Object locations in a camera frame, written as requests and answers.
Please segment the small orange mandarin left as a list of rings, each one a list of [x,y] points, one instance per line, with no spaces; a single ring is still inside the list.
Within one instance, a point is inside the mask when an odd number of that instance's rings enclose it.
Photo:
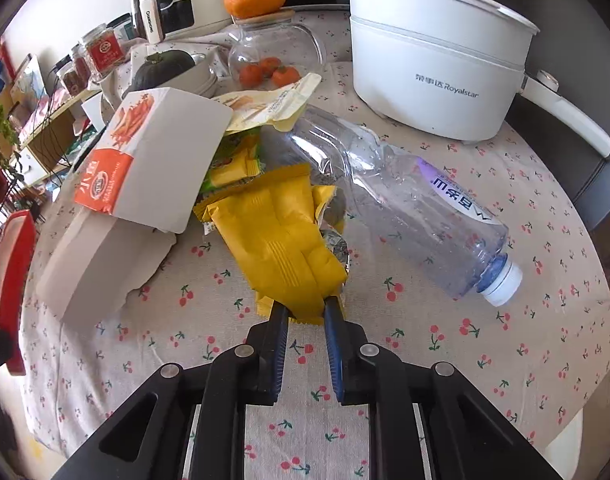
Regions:
[[[264,82],[264,72],[257,64],[245,64],[239,70],[239,84],[243,89],[254,89]]]

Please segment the red label spice jar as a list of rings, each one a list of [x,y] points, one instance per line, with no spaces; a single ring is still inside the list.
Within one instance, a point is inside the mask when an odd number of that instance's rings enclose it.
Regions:
[[[101,24],[87,32],[81,43],[91,61],[94,80],[106,77],[115,67],[125,62],[125,53],[114,29],[107,24]]]

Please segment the dark green pumpkin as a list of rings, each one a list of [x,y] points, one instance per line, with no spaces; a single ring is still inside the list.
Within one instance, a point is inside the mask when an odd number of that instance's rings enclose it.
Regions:
[[[194,66],[194,59],[185,51],[168,50],[152,53],[145,58],[144,63],[132,76],[129,90],[139,91],[160,87]]]

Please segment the green yellow snack packet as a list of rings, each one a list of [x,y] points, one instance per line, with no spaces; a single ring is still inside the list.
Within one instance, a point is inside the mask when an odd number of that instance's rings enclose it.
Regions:
[[[244,130],[221,140],[200,188],[201,195],[252,179],[264,170],[261,128]]]

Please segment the small orange mandarin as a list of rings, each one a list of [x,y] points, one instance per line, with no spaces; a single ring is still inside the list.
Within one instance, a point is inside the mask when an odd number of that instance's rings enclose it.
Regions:
[[[301,79],[299,71],[293,66],[281,65],[277,67],[271,74],[271,81],[277,88],[294,84]]]
[[[264,72],[257,64],[245,64],[239,70],[239,84],[243,89],[254,89],[264,82]]]

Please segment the yellow snack wrapper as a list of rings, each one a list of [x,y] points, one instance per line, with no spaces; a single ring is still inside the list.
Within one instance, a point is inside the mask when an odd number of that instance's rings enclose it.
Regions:
[[[313,185],[311,166],[298,164],[223,188],[193,212],[216,226],[255,292],[259,315],[283,304],[295,322],[320,325],[325,299],[347,280],[320,232],[335,194],[333,185]]]

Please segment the white orange snack carton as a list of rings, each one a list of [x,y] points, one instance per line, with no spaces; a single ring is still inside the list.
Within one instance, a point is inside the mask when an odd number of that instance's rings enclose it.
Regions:
[[[151,278],[188,226],[231,117],[183,90],[127,94],[82,165],[80,209],[37,283],[58,320],[92,326]]]

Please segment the glass teapot with wooden lid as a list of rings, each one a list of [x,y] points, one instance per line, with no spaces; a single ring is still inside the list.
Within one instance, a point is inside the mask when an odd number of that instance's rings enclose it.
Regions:
[[[228,68],[233,83],[239,84],[239,70],[245,64],[257,64],[264,72],[264,82],[254,89],[276,89],[271,81],[273,71],[293,66],[301,75],[320,73],[326,63],[326,51],[315,33],[299,22],[292,9],[247,18],[235,19],[233,44],[228,55]]]

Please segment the small orange mandarin right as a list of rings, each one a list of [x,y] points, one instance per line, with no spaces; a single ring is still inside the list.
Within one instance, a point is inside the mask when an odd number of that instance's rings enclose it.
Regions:
[[[299,71],[293,66],[281,65],[277,67],[271,74],[271,81],[277,88],[294,84],[301,79]]]

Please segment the white electric cooking pot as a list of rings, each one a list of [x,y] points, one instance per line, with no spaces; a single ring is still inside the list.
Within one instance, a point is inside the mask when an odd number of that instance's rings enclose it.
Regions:
[[[558,80],[526,73],[540,30],[516,11],[494,0],[435,0],[425,10],[363,10],[349,20],[354,90],[376,113],[478,142],[496,136],[522,96],[610,158],[610,136],[560,96]]]

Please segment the clear plastic water bottle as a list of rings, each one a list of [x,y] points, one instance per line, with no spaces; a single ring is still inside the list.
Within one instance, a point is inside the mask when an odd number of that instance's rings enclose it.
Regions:
[[[351,214],[451,298],[500,307],[518,292],[507,227],[422,157],[313,106],[287,132],[262,127],[261,145],[267,169],[304,164],[312,184],[334,186],[329,221]]]

